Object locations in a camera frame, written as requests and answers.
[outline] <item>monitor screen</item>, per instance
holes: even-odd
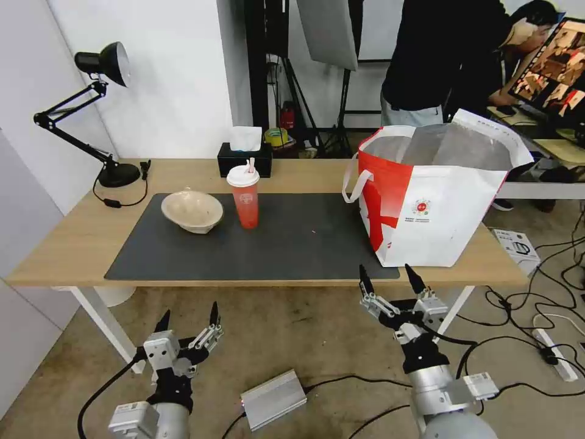
[[[585,125],[585,20],[565,18],[510,89],[558,126]]]

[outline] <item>concrete floor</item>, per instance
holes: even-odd
[[[578,216],[576,203],[560,202],[551,215],[520,202],[513,212],[491,210],[488,226],[524,231],[534,245],[566,241]],[[542,249],[548,255],[554,249]],[[545,270],[558,276],[570,264],[571,254],[547,263]],[[538,276],[534,292],[563,304],[566,292]],[[387,298],[407,291],[386,290]],[[166,309],[172,310],[171,328],[180,337],[197,334],[205,325],[214,300],[219,302],[225,336],[193,380],[193,438],[220,438],[240,413],[239,394],[294,368],[303,384],[356,373],[372,378],[405,379],[402,352],[389,330],[379,326],[359,305],[355,288],[141,288],[126,303],[112,309],[130,338],[140,344]],[[534,300],[515,317],[529,325]],[[578,310],[585,312],[578,298]],[[478,289],[463,309],[469,318],[502,321],[501,311],[489,306]],[[456,319],[449,335],[483,340],[498,335],[521,335],[510,327],[480,327]],[[558,343],[583,337],[567,322],[558,322],[550,335]],[[442,351],[457,363],[462,349],[441,342]],[[579,353],[584,361],[584,353]],[[579,391],[581,379],[564,383],[544,364],[537,352],[518,341],[494,341],[473,354],[470,373],[489,371],[500,386],[527,381],[552,393]],[[122,361],[105,337],[79,310],[67,330],[39,367],[0,423],[0,437],[62,439],[76,437],[77,413],[87,398],[122,367]],[[106,391],[85,418],[88,438],[107,438],[106,430],[118,404],[146,399],[152,392],[150,373],[127,374]],[[390,384],[364,384],[354,380],[313,391],[308,404],[270,424],[249,432],[240,421],[231,439],[347,438],[364,420],[381,411],[408,403],[408,392]],[[483,418],[500,439],[576,438],[585,430],[585,397],[547,398],[526,388],[507,391],[486,404]],[[416,438],[409,410],[388,415],[368,426],[358,438]]]

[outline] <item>lamp base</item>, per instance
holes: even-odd
[[[140,170],[131,163],[111,161],[99,173],[97,180],[103,187],[122,187],[140,178]]]

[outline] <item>silver power supply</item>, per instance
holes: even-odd
[[[242,393],[241,397],[252,431],[307,402],[303,386],[294,370],[289,370]]]

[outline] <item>beige bowl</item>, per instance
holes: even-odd
[[[195,234],[206,234],[224,216],[224,208],[216,198],[189,190],[167,195],[160,208],[173,223]]]

